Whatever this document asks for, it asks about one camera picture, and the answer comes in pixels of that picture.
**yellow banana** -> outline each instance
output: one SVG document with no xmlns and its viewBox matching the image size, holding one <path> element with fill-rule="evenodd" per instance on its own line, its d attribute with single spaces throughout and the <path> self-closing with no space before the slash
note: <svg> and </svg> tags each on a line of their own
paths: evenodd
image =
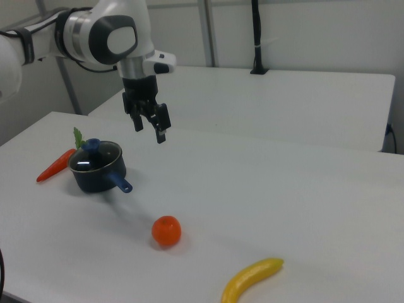
<svg viewBox="0 0 404 303">
<path fill-rule="evenodd" d="M 282 264 L 282 259 L 269 258 L 244 268 L 226 285 L 222 294 L 222 303 L 236 303 L 247 288 L 278 272 Z"/>
</svg>

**table surface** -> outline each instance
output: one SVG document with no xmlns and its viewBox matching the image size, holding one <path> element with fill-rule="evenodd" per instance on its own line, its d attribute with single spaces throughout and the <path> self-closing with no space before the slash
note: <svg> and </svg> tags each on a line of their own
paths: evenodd
<svg viewBox="0 0 404 303">
<path fill-rule="evenodd" d="M 395 77 L 386 74 L 178 67 L 157 76 L 177 128 L 379 151 Z M 131 122 L 122 92 L 89 114 Z"/>
<path fill-rule="evenodd" d="M 85 194 L 68 170 L 38 174 L 85 138 L 119 143 L 129 194 Z M 399 155 L 51 113 L 0 147 L 5 291 L 30 302 L 219 302 L 240 269 L 281 272 L 239 300 L 399 302 L 404 161 Z M 173 215 L 183 236 L 151 238 Z"/>
</svg>

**blue handle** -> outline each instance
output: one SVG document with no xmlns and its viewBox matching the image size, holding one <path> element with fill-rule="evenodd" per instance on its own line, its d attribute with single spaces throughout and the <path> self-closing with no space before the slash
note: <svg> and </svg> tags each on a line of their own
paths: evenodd
<svg viewBox="0 0 404 303">
<path fill-rule="evenodd" d="M 133 189 L 133 186 L 117 172 L 110 172 L 106 177 L 126 194 Z"/>
</svg>

